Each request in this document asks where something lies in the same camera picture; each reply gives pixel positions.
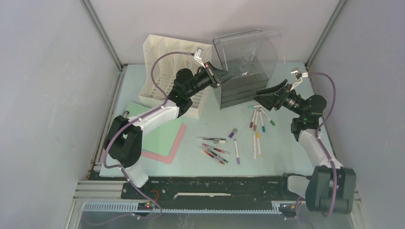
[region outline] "white plastic basket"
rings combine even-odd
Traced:
[[[139,99],[145,106],[157,106],[161,104],[161,101],[163,101],[164,98],[163,94],[158,91],[150,77],[150,71],[152,70],[155,61],[168,52],[195,52],[197,48],[202,48],[204,50],[204,53],[202,54],[203,62],[212,61],[212,45],[210,44],[184,41],[157,35],[148,36],[143,43],[147,79],[139,94]],[[198,67],[199,65],[194,60],[193,56],[173,54],[159,61],[153,71],[153,76],[159,87],[164,90],[166,94],[169,94],[173,87],[173,81],[178,70],[188,68],[193,74],[196,74]],[[193,96],[191,98],[192,106],[185,115],[193,118],[200,118],[207,93],[208,91],[206,88]]]

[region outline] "clear plastic lid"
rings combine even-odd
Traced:
[[[257,29],[216,37],[213,44],[222,69],[236,73],[235,78],[265,73],[270,80],[278,61],[270,41],[274,34]]]

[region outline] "green folder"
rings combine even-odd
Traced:
[[[148,111],[150,108],[136,104],[129,103],[126,111],[129,112],[128,117],[136,116]],[[171,146],[174,143],[174,139],[177,136],[177,132],[180,130],[180,126],[183,123],[181,118],[170,120],[156,129],[152,130],[143,137],[142,149],[167,156],[171,152]]]

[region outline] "pink paper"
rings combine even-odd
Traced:
[[[141,156],[157,160],[166,164],[171,164],[173,162],[174,156],[176,156],[177,150],[179,149],[181,140],[183,139],[184,133],[186,132],[186,125],[182,124],[180,126],[179,131],[177,132],[177,136],[174,139],[173,146],[171,147],[171,152],[167,156],[162,156],[159,154],[155,154],[153,152],[147,151],[147,150],[142,150]]]

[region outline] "table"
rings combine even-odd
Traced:
[[[272,79],[267,87],[274,86],[288,79],[293,82],[290,74],[292,68],[298,67],[305,71],[301,62],[277,63]],[[138,94],[146,81],[145,65],[129,65],[121,88],[115,116],[125,111],[129,102],[141,104]],[[304,79],[298,88],[297,93],[304,99],[313,95],[313,90],[308,79]],[[313,167],[308,159],[307,153],[296,142],[290,132],[292,118],[297,114],[281,108],[278,111],[267,112],[276,123],[272,126],[264,117],[266,132],[262,133],[261,127],[257,128],[260,133],[262,157],[253,158],[253,129],[249,128],[253,116],[253,109],[249,105],[257,102],[250,101],[236,106],[219,110],[218,102],[215,99],[212,88],[209,88],[207,101],[203,107],[200,119],[182,117],[183,124],[187,130],[172,164],[164,164],[149,158],[141,157],[140,163],[149,176],[233,176],[233,177],[254,177],[254,176],[277,176],[283,173],[297,173],[311,175]],[[215,144],[218,148],[231,152],[229,163],[225,166],[209,158],[199,150],[200,140],[197,136],[226,137],[234,128],[238,129],[234,138],[238,141],[239,156],[241,164],[237,165],[234,143],[227,140],[225,144]],[[326,148],[331,152],[331,145],[325,128],[321,130]],[[107,164],[115,164],[115,161],[108,156]],[[101,177],[122,177],[118,168],[106,169],[104,166],[100,171]]]

